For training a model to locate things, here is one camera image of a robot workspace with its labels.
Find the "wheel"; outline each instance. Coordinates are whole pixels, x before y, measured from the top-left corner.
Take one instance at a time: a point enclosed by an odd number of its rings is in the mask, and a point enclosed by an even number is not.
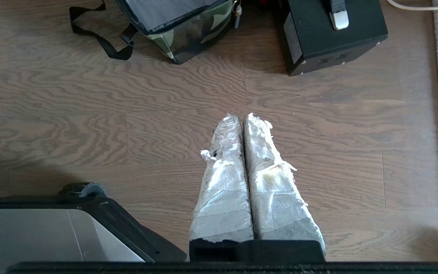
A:
[[[108,197],[103,185],[94,182],[71,183],[65,185],[59,195],[77,197]]]

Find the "wooden floor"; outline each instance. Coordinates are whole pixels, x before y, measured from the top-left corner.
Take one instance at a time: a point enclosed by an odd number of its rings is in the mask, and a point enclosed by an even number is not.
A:
[[[388,40],[344,66],[289,78],[271,18],[255,8],[179,66],[142,37],[131,60],[117,61],[71,33],[68,7],[97,0],[0,0],[0,196],[101,182],[187,250],[199,151],[227,112],[255,112],[298,168],[328,260],[438,261],[432,14],[381,2]],[[126,19],[111,4],[81,24],[122,45]]]

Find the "black case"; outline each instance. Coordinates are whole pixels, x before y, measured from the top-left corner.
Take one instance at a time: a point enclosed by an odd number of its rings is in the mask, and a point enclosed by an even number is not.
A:
[[[349,26],[335,30],[329,0],[272,0],[287,73],[353,61],[388,37],[379,0],[346,0]]]

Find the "gray tape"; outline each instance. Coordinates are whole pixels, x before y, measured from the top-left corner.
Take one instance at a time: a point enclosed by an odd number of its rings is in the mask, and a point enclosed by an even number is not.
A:
[[[255,237],[315,240],[325,252],[319,227],[301,198],[291,170],[273,144],[268,121],[253,113],[244,118],[245,160]]]
[[[228,114],[216,127],[197,205],[190,226],[190,240],[210,242],[253,239],[251,207],[238,116]]]

